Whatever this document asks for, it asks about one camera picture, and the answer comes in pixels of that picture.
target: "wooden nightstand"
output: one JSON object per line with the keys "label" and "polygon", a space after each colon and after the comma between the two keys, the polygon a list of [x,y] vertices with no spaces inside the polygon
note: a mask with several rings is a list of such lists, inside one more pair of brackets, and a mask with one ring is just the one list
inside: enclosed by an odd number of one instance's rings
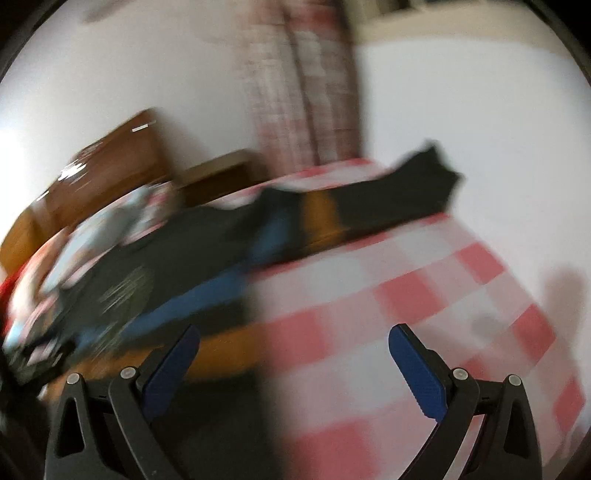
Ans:
{"label": "wooden nightstand", "polygon": [[177,181],[188,207],[267,181],[260,155],[236,150],[182,172]]}

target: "wooden furniture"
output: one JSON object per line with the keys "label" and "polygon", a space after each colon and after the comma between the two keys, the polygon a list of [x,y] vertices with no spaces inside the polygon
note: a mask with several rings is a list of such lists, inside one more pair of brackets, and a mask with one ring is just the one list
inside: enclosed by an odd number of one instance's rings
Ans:
{"label": "wooden furniture", "polygon": [[177,176],[186,206],[199,205],[268,180],[259,155],[236,150]]}
{"label": "wooden furniture", "polygon": [[76,226],[140,185],[172,178],[153,124],[152,112],[142,111],[74,156],[7,233],[0,246],[7,275],[60,229]]}
{"label": "wooden furniture", "polygon": [[193,206],[267,180],[259,155],[250,150],[237,150],[175,176],[154,124],[152,112],[142,111],[73,157],[7,233],[0,246],[0,265],[7,275],[56,232],[76,226],[140,185],[174,180],[185,205]]}

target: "blue gripper pad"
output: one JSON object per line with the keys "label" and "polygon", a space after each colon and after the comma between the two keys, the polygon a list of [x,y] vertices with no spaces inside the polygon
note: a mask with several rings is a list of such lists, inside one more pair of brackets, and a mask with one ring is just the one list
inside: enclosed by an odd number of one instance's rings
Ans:
{"label": "blue gripper pad", "polygon": [[142,413],[148,422],[164,415],[199,351],[199,331],[191,325],[166,354],[144,387]]}
{"label": "blue gripper pad", "polygon": [[402,325],[390,330],[388,347],[425,416],[441,422],[447,411],[445,387],[429,368],[426,359],[412,345]]}

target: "pink checkered bedsheet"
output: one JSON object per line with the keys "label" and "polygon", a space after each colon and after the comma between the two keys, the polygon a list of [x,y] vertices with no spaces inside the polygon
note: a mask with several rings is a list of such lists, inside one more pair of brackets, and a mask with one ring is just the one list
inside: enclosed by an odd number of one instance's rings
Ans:
{"label": "pink checkered bedsheet", "polygon": [[[315,167],[274,180],[311,190],[367,180],[366,161]],[[261,186],[213,202],[250,202]],[[474,377],[523,380],[544,464],[585,399],[569,350],[505,267],[449,215],[411,222],[278,265],[252,278],[268,341],[268,387],[293,480],[397,479],[434,427],[388,352],[408,323],[451,367]],[[447,478],[457,478],[474,419]]]}

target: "wooden headboard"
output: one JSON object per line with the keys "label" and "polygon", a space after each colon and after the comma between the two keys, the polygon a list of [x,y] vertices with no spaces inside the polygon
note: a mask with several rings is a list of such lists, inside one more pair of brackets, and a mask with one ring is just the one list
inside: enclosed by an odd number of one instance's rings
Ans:
{"label": "wooden headboard", "polygon": [[82,149],[22,214],[0,247],[11,275],[54,233],[75,226],[131,190],[172,178],[150,110]]}

